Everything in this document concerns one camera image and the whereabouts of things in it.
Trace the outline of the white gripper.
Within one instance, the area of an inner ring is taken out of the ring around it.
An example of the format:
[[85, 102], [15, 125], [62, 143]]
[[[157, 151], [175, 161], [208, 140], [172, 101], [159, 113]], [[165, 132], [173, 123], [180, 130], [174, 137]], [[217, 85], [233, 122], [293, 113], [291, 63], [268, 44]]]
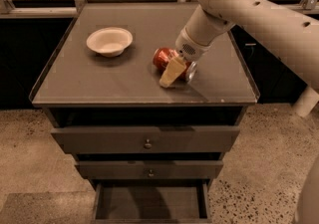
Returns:
[[191, 32], [188, 27], [184, 27], [175, 41], [175, 49], [179, 56], [172, 58], [168, 62], [159, 84], [164, 88], [168, 88], [186, 69], [183, 59], [189, 62], [198, 61], [208, 51], [209, 46], [210, 41], [199, 32]]

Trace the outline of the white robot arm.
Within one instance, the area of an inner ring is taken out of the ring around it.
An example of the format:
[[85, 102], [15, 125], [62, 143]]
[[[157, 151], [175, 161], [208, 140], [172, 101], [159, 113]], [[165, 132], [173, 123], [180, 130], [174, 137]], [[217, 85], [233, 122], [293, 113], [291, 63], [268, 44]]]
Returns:
[[307, 87], [290, 108], [257, 107], [209, 195], [212, 224], [319, 224], [319, 22], [267, 0], [197, 0], [176, 40], [196, 61], [241, 27]]

